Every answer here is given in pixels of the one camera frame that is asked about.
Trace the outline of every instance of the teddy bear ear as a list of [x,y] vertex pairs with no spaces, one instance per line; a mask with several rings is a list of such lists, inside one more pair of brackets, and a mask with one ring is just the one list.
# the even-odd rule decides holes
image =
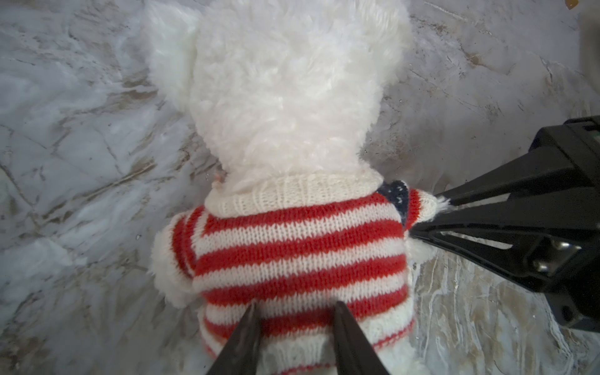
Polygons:
[[196,40],[202,14],[194,9],[159,2],[146,3],[142,38],[150,80],[181,111],[187,110]]
[[404,0],[355,1],[383,86],[396,83],[403,56],[412,48],[409,13],[404,3]]

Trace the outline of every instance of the white stripe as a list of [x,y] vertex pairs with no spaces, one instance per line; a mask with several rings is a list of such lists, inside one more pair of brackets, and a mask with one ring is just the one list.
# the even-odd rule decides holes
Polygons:
[[[407,271],[394,275],[360,281],[355,284],[336,289],[317,290],[261,301],[259,304],[260,315],[263,318],[293,315],[303,311],[311,311],[332,306],[333,301],[346,303],[360,301],[367,298],[390,294],[400,290],[407,283]],[[238,322],[247,305],[206,306],[206,318],[217,325],[231,325]]]
[[194,288],[197,292],[202,292],[215,288],[254,285],[280,277],[349,266],[365,260],[387,258],[404,253],[404,240],[384,238],[369,244],[309,254],[293,259],[279,259],[268,263],[219,269],[204,275],[197,275],[194,279]]
[[[187,227],[187,223],[189,222],[190,217],[192,216],[194,211],[195,210],[186,212],[184,228]],[[194,244],[195,238],[202,235],[202,232],[204,231],[204,227],[206,226],[206,221],[208,220],[208,215],[209,215],[209,213],[206,210],[206,208],[203,208],[202,213],[200,214],[200,217],[196,221],[196,226],[194,227],[194,230],[190,236],[191,243],[192,243],[192,249],[194,248],[193,244]],[[185,268],[188,271],[188,274],[194,276],[196,274],[196,270],[191,267],[190,262],[188,261],[187,256],[185,256],[185,255],[184,255],[184,263],[185,263]]]
[[439,207],[442,207],[438,203],[438,198],[421,190],[417,190],[417,193],[419,194],[419,215],[415,223],[433,219],[437,215]]
[[367,205],[318,220],[281,223],[221,230],[203,236],[196,230],[193,248],[200,257],[225,248],[241,245],[267,244],[275,241],[295,241],[323,236],[379,220],[400,222],[400,215],[390,203]]
[[191,248],[196,254],[196,258],[199,257],[199,253],[196,250],[196,244],[200,243],[200,238],[202,237],[202,233],[204,233],[204,227],[206,227],[206,222],[208,221],[208,217],[210,213],[206,208],[202,211],[202,214],[198,218],[196,222],[196,227],[194,228],[194,232],[191,235]]
[[[410,297],[405,303],[382,314],[359,322],[371,344],[376,344],[406,329],[413,317],[414,300]],[[223,345],[208,332],[203,322],[204,310],[200,310],[200,332],[213,352],[219,354]],[[284,335],[263,338],[257,374],[281,373],[293,368],[316,364],[334,364],[333,335],[328,332],[308,333],[300,336]]]

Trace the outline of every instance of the metal screw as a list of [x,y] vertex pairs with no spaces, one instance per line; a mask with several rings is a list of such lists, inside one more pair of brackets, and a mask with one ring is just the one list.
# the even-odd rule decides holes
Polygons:
[[552,246],[556,250],[568,250],[571,247],[571,244],[565,241],[557,241],[555,239],[552,240]]
[[533,268],[535,268],[535,270],[538,272],[546,273],[550,269],[550,267],[548,267],[548,264],[546,262],[542,262],[540,260],[534,260],[531,264],[532,264]]

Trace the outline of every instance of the red stripe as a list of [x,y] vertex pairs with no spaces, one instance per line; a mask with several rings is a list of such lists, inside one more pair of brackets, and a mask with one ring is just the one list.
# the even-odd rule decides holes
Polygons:
[[206,348],[206,352],[208,353],[208,356],[211,357],[211,359],[217,358],[217,354],[211,349],[210,346],[208,346],[208,344],[204,343],[204,347]]
[[421,197],[419,191],[410,189],[409,193],[409,213],[406,217],[406,229],[409,230],[416,223],[421,211]]
[[380,194],[368,197],[347,200],[344,202],[329,203],[327,205],[286,208],[278,211],[266,212],[251,216],[235,218],[208,217],[203,235],[219,232],[226,229],[246,228],[250,226],[268,226],[282,223],[297,223],[305,220],[318,220],[338,215],[362,206],[389,203]]
[[398,341],[401,338],[408,335],[412,331],[414,326],[415,326],[415,319],[413,318],[413,320],[410,321],[410,324],[407,325],[404,329],[402,329],[402,331],[395,333],[391,336],[388,336],[381,341],[378,341],[375,345],[373,345],[373,348],[375,350],[379,350],[385,346],[395,343],[396,341]]
[[188,272],[187,266],[185,264],[185,254],[183,250],[183,236],[185,232],[185,216],[183,216],[177,224],[175,228],[173,228],[173,238],[171,240],[171,247],[175,254],[175,259],[177,260],[177,264],[179,265],[179,270],[187,277],[191,278],[190,273]]
[[187,260],[187,263],[190,265],[191,269],[194,269],[196,267],[196,254],[194,253],[194,250],[191,247],[191,237],[194,235],[196,224],[198,223],[198,219],[202,215],[203,211],[204,206],[196,208],[188,218],[187,224],[185,225],[184,229],[182,250],[185,259]]
[[[408,285],[395,292],[379,295],[372,298],[354,301],[348,304],[348,309],[356,320],[384,313],[389,309],[402,304],[409,295]],[[204,318],[206,328],[214,336],[229,339],[236,324],[216,325]],[[333,324],[333,309],[320,308],[305,313],[272,317],[262,320],[262,334],[266,337],[282,336],[298,331],[331,326]]]
[[344,287],[363,280],[397,274],[406,269],[406,255],[366,260],[349,266],[323,269],[302,275],[290,275],[260,284],[212,289],[202,293],[206,301],[217,306],[246,305],[253,299],[264,301],[276,297],[310,293]]
[[327,254],[330,251],[367,244],[383,238],[401,238],[402,235],[401,223],[394,220],[381,220],[315,238],[230,247],[201,256],[196,266],[196,275],[309,254]]
[[311,366],[300,366],[300,367],[296,367],[296,368],[292,368],[290,370],[286,370],[282,373],[280,373],[279,375],[294,375],[297,373],[304,373],[306,371],[313,371],[313,370],[318,370],[320,368],[329,368],[329,367],[333,367],[334,365],[331,365],[329,363],[325,363],[322,365],[311,365]]

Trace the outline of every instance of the plush toy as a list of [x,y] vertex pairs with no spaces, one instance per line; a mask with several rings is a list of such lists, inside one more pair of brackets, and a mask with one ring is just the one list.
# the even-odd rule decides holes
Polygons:
[[223,165],[204,205],[176,215],[152,250],[176,307],[201,296],[217,355],[252,300],[259,374],[335,373],[331,317],[344,301],[392,374],[428,374],[415,321],[407,230],[444,206],[359,157],[384,86],[410,48],[395,0],[149,4],[152,81],[189,112]]

